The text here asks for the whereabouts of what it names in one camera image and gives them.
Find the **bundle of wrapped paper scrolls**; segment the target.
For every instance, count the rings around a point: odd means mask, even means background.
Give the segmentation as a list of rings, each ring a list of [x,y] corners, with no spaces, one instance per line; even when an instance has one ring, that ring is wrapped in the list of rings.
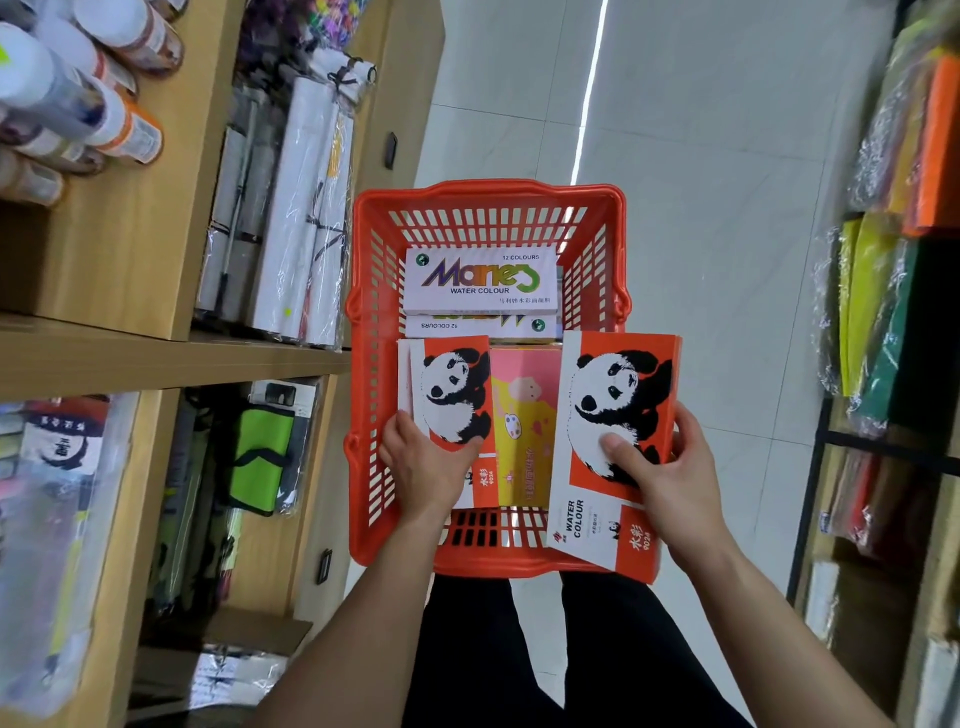
[[[339,351],[355,112],[378,68],[318,48],[277,72],[272,89],[253,77],[233,88],[194,320]]]

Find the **person's right forearm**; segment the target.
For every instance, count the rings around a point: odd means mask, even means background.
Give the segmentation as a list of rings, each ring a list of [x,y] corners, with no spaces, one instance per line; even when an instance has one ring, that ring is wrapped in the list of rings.
[[[667,545],[757,728],[896,728],[728,532]]]

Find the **silver wrapped packet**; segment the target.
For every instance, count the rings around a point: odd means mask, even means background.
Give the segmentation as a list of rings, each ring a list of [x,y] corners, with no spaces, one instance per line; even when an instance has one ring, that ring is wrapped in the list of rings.
[[[289,662],[289,657],[264,652],[203,652],[191,676],[188,709],[257,706]]]

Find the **pink yellow paint box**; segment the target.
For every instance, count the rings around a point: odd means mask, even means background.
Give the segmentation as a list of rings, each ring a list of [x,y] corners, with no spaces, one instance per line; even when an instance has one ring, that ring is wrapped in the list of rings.
[[[562,346],[490,350],[498,503],[546,507],[553,470]]]

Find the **person's right hand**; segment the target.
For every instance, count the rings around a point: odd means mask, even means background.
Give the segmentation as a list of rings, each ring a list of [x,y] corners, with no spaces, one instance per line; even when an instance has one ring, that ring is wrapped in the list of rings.
[[[674,460],[649,462],[649,487],[639,488],[645,510],[678,566],[698,577],[737,550],[727,527],[714,455],[698,419],[676,405]]]

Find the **green black pencil case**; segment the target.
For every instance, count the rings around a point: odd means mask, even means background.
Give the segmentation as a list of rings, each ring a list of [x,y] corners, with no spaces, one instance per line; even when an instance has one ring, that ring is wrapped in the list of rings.
[[[289,453],[295,415],[269,405],[250,405],[239,418],[228,502],[247,512],[270,517],[276,512]]]

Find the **wooden shelf unit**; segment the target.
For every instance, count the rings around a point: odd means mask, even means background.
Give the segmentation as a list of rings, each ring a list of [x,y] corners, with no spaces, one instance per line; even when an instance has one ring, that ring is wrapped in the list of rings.
[[[189,0],[181,69],[140,82],[165,133],[159,160],[70,184],[51,210],[0,202],[0,403],[138,393],[78,687],[60,711],[0,728],[126,722],[181,391],[328,375],[293,516],[243,526],[225,604],[319,629],[344,595],[351,354],[191,332],[247,0]],[[329,577],[315,585],[322,551]]]

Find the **orange wrapped paper pack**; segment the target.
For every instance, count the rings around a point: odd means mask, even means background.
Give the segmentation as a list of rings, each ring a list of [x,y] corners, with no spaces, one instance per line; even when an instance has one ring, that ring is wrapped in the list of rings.
[[[960,233],[960,54],[936,49],[928,77],[903,218],[914,237]]]

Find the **bag of colourful pompoms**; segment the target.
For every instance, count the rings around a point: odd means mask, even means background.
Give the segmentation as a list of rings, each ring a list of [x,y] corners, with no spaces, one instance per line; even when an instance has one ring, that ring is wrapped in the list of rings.
[[[371,0],[247,0],[241,40],[255,45],[288,44],[344,51],[357,33]]]

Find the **row of paint bottles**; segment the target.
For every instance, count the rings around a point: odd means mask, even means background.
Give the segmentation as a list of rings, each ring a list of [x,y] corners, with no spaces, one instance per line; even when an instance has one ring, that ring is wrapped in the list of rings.
[[[0,22],[0,200],[53,208],[68,176],[96,176],[107,158],[153,164],[163,146],[161,125],[109,79]]]

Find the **large panda watercolour pad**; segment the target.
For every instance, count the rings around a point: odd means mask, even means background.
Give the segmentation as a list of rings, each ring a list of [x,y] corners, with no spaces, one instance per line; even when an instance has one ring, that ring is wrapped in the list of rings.
[[[563,335],[546,545],[650,585],[661,548],[630,474],[609,460],[614,434],[654,465],[671,457],[682,339],[666,334]]]

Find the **white watercolour paint box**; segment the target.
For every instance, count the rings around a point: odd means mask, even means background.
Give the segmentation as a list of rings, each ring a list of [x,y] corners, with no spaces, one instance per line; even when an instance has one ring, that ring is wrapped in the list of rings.
[[[563,339],[563,323],[556,314],[408,314],[404,332],[408,338],[485,336],[495,343],[546,343]]]
[[[409,314],[555,314],[555,245],[410,248],[402,309]]]

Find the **small panda watercolour pad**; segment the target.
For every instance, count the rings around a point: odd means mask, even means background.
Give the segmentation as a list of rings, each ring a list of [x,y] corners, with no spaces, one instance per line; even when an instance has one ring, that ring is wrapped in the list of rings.
[[[442,450],[483,444],[467,471],[456,508],[499,506],[489,338],[397,341],[397,405]]]

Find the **stack of clear plastic packets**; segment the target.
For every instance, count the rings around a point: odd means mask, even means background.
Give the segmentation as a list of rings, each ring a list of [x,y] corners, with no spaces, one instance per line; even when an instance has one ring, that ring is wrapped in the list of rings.
[[[0,403],[0,712],[73,697],[140,395]]]

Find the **person's black trousers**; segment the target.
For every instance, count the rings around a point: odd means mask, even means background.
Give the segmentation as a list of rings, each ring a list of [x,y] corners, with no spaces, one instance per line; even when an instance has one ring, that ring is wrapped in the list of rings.
[[[511,584],[438,576],[402,728],[752,728],[647,585],[563,572],[561,706],[538,684]]]

